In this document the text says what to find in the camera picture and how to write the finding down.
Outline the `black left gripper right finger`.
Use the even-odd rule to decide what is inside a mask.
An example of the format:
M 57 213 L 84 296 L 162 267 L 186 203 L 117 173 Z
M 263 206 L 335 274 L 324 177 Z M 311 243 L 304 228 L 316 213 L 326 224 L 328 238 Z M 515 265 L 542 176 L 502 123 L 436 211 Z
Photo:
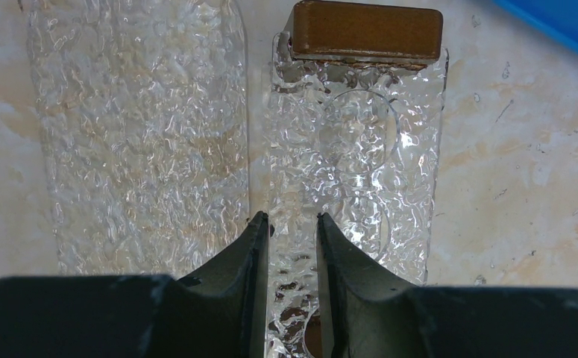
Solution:
M 325 357 L 578 357 L 578 289 L 416 286 L 318 215 Z

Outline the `clear textured acrylic tray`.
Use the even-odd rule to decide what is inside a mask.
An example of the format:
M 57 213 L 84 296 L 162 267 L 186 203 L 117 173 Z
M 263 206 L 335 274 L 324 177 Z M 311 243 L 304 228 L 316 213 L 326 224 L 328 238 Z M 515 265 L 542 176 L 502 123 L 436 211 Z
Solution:
M 235 1 L 35 1 L 28 54 L 61 273 L 181 277 L 240 234 Z

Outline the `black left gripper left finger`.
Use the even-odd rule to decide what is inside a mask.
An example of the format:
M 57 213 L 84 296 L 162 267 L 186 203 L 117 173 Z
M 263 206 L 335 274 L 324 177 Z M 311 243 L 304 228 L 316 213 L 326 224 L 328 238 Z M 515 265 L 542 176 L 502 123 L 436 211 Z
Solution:
M 0 357 L 262 357 L 268 215 L 188 275 L 0 278 Z

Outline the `clear holder with wooden ends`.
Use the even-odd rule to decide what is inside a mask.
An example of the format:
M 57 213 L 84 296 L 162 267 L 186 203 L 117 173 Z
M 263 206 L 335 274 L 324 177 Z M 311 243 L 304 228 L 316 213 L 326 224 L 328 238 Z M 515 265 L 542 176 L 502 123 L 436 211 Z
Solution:
M 298 1 L 274 36 L 267 357 L 310 355 L 319 213 L 389 271 L 426 282 L 449 61 L 443 28 L 435 9 Z

